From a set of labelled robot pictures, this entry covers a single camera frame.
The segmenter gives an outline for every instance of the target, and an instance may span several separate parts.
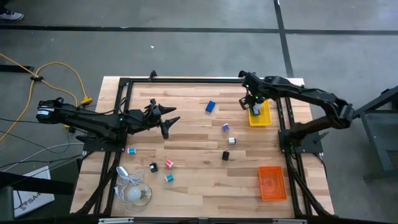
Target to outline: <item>orange plastic tray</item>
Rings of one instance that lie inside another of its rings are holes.
[[[281,166],[259,167],[259,182],[263,201],[287,199],[284,173]]]

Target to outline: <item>yellow bin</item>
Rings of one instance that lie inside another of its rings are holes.
[[[250,126],[254,127],[263,127],[272,124],[271,120],[271,111],[269,109],[269,102],[268,100],[262,103],[262,108],[260,109],[260,115],[253,116],[251,114],[251,110],[249,111],[249,124]]]

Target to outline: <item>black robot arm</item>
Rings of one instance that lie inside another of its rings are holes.
[[[286,141],[293,146],[300,146],[302,139],[310,133],[326,128],[348,128],[353,119],[353,107],[333,93],[293,85],[288,79],[277,76],[260,79],[255,73],[240,71],[239,77],[243,78],[243,87],[247,89],[246,96],[239,100],[244,110],[261,104],[264,100],[276,100],[281,97],[291,97],[322,107],[325,116],[305,124],[295,123],[291,127]]]
[[[176,108],[168,108],[156,105],[155,99],[145,107],[145,111],[129,110],[121,112],[120,107],[110,112],[113,114],[96,113],[89,110],[77,108],[71,104],[63,103],[62,98],[55,100],[40,101],[37,107],[36,118],[41,123],[57,124],[62,123],[76,128],[83,129],[95,134],[102,142],[118,142],[122,133],[135,134],[154,127],[160,127],[164,139],[169,138],[169,128],[180,117],[162,121],[163,114],[174,111]]]

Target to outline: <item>concrete floor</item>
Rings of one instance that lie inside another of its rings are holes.
[[[280,0],[286,29],[398,29],[398,2],[387,0]],[[273,0],[13,1],[25,13],[20,24],[136,27],[278,28]],[[207,34],[159,32],[48,32],[0,30],[0,52],[36,68],[65,62],[80,72],[90,96],[98,96],[105,75],[225,76],[240,70],[286,77],[279,34]],[[288,35],[295,77],[307,86],[335,93],[359,108],[381,91],[398,85],[398,36]],[[67,69],[50,67],[49,83],[81,98],[78,80]],[[0,117],[15,119],[29,92],[27,75],[2,73]],[[35,86],[24,120],[35,120],[39,100],[67,95],[43,84]],[[323,114],[312,108],[314,118]],[[0,130],[10,123],[1,121]],[[19,123],[13,134],[44,146],[67,142],[62,125]],[[72,142],[77,142],[71,135]],[[359,120],[349,129],[330,130],[322,140],[328,183],[337,215],[398,222],[398,180],[370,184],[362,176],[381,168]],[[40,150],[8,136],[0,143],[0,166]],[[60,155],[44,152],[32,159],[51,160],[80,153],[71,146]],[[39,164],[21,164],[24,174]]]

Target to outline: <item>wooden tabletop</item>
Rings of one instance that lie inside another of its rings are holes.
[[[104,77],[97,112],[114,107],[119,78]],[[290,81],[296,85],[303,84],[301,78]],[[135,147],[137,154],[123,153],[120,165],[130,174],[144,169],[144,181],[151,187],[153,197],[146,209],[138,214],[125,211],[122,202],[115,197],[112,216],[294,217],[286,162],[279,149],[277,130],[280,127],[274,101],[270,100],[272,125],[250,127],[248,111],[242,110],[238,102],[246,90],[238,84],[136,83],[132,91],[131,109],[143,109],[150,99],[155,98],[163,106],[177,108],[164,115],[164,119],[175,116],[181,116],[181,119],[171,127],[168,140],[163,140],[159,128],[129,135],[126,147]],[[216,106],[211,114],[206,114],[209,100],[215,101]],[[312,120],[308,103],[292,99],[292,106],[296,122]],[[222,131],[225,123],[230,125],[229,133]],[[236,144],[228,145],[228,137],[235,137]],[[221,160],[226,148],[230,152],[229,161]],[[71,212],[81,208],[98,186],[103,157],[103,152],[94,152],[83,161]],[[333,213],[321,162],[311,154],[303,154],[302,157],[309,189],[325,209]],[[174,162],[174,170],[165,169],[166,159]],[[152,162],[158,164],[156,173],[149,170]],[[257,178],[259,166],[284,168],[287,200],[261,200]],[[164,183],[167,174],[173,174],[175,180]],[[108,189],[109,184],[104,191],[101,211]],[[298,199],[304,211],[299,190]]]

